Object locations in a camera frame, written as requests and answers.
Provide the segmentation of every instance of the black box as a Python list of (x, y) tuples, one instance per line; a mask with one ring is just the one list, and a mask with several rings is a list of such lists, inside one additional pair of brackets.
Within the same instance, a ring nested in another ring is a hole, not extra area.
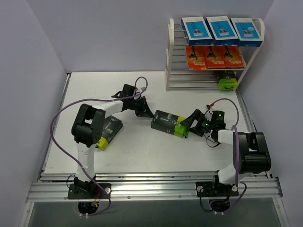
[(107, 117), (104, 120), (102, 137), (96, 144), (96, 148), (105, 150), (122, 127), (123, 123), (121, 120), (114, 116)]
[(181, 125), (180, 122), (185, 117), (169, 114), (160, 110), (156, 110), (155, 117), (151, 121), (151, 128), (166, 132), (171, 135), (185, 137), (188, 136), (188, 127)]

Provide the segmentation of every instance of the table surface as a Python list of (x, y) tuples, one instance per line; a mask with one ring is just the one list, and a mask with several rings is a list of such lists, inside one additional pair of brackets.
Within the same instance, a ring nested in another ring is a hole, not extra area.
[[(123, 85), (134, 84), (139, 76), (148, 80), (144, 93), (152, 112), (162, 110), (188, 117), (195, 109), (205, 111), (205, 106), (219, 98), (233, 100), (239, 109), (238, 131), (247, 131), (243, 114), (234, 92), (218, 90), (165, 91), (164, 72), (79, 72), (72, 73), (63, 106), (84, 98), (108, 99)], [(63, 148), (77, 157), (77, 147), (71, 127), (81, 104), (76, 104), (59, 117), (55, 138)], [(236, 122), (236, 110), (228, 101), (220, 101), (214, 110), (225, 111), (226, 127)], [(151, 128), (150, 118), (137, 118), (134, 111), (126, 110), (114, 114), (123, 122), (123, 128), (105, 151), (95, 151), (96, 173), (151, 173), (215, 171), (232, 162), (232, 147), (221, 144), (216, 148), (207, 146), (205, 138), (192, 133), (188, 138), (179, 138)], [(77, 164), (61, 152), (54, 143), (45, 167), (45, 174), (74, 174)]]

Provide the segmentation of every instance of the shelf rack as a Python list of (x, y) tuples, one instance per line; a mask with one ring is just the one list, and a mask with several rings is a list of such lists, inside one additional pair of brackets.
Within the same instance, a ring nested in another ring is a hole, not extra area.
[[(263, 21), (260, 18), (254, 18), (253, 22), (258, 28), (260, 36), (264, 40), (265, 26)], [(182, 25), (175, 24), (174, 20), (170, 18), (168, 27), (169, 30), (165, 62), (166, 91), (180, 89), (218, 89), (217, 78), (214, 74), (214, 71), (216, 70), (236, 71), (236, 79), (238, 81), (239, 86), (263, 44), (262, 43), (260, 47), (239, 47), (239, 53), (242, 56), (244, 68), (188, 70), (185, 51), (185, 47), (188, 46), (188, 44), (184, 35)], [(245, 59), (242, 55), (242, 51), (244, 50), (244, 48), (252, 50), (252, 53), (249, 54), (249, 59)]]

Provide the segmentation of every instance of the white wall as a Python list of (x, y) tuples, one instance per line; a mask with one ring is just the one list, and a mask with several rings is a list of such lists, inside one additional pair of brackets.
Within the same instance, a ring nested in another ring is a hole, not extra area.
[(27, 0), (67, 72), (164, 70), (170, 17), (264, 18), (274, 0)]
[(66, 73), (25, 0), (0, 1), (0, 226), (19, 223)]
[(292, 227), (303, 226), (303, 1), (275, 0), (265, 43), (241, 84), (258, 131), (266, 136)]

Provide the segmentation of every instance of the blue and white box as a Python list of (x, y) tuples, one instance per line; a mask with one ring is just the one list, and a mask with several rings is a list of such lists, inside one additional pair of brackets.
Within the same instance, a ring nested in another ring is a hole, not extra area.
[(239, 38), (227, 16), (207, 17), (206, 24), (214, 37), (214, 45), (236, 45)]
[(203, 17), (183, 17), (181, 24), (188, 45), (210, 45), (213, 38), (207, 29)]
[(263, 42), (251, 18), (231, 18), (239, 37), (238, 46), (260, 46)]

